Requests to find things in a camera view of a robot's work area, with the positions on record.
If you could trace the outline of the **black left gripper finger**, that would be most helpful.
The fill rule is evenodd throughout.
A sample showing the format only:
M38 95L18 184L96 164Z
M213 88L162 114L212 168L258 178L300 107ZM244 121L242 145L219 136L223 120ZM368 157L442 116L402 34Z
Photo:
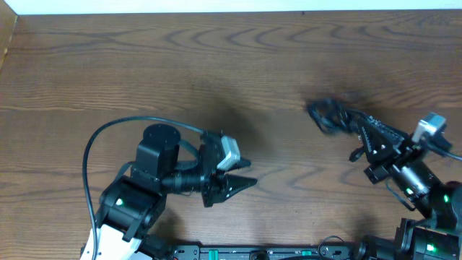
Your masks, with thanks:
M241 157L239 160L233 160L228 170L237 170L251 166L251 161Z
M242 177L238 175L226 175L225 187L222 192L222 199L224 201L230 199L239 192L248 189L257 184L256 178Z

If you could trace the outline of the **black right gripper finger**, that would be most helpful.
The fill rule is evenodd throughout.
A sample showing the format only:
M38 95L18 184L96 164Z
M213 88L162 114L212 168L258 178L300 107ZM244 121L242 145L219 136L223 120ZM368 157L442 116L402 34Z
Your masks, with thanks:
M387 139L365 121L357 122L357 133L361 138L362 146L350 154L351 162L356 162L366 154L367 161L377 165L401 154L399 147L405 139Z
M381 136L384 136L387 139L406 139L409 138L409 135L406 132L393 128L382 121L370 116L362 111L356 111L355 116L357 117L357 121L362 119L366 123L369 123L373 129L379 131Z

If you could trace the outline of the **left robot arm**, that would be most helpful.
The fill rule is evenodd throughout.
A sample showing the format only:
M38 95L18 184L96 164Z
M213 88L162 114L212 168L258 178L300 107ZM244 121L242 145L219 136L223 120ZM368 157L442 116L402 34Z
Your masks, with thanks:
M136 157L100 196L81 259L174 259L173 246L149 233L169 194L197 192L212 207L256 185L255 178L232 174L251 164L235 139L210 131L200 139L195 148L173 126L145 128Z

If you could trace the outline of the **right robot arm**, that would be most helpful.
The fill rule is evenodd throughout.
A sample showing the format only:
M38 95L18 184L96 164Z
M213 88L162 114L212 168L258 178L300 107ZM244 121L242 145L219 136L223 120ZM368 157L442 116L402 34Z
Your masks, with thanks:
M352 259L458 259L461 253L461 183L443 183L424 163L428 152L450 157L444 136L445 118L430 113L407 134L364 113L348 113L347 131L360 136L362 146L350 161L362 155L369 166L365 175L373 184L393 181L394 197L422 218L403 218L395 238L365 236L351 252Z

